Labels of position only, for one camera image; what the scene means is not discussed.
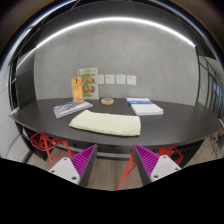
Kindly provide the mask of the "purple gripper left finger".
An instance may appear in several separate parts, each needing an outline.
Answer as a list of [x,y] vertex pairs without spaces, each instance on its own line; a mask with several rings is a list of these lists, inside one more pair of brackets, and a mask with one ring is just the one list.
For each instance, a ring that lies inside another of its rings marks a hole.
[[49,173],[81,187],[86,187],[96,157],[97,145],[93,145],[72,158],[63,157],[49,170]]

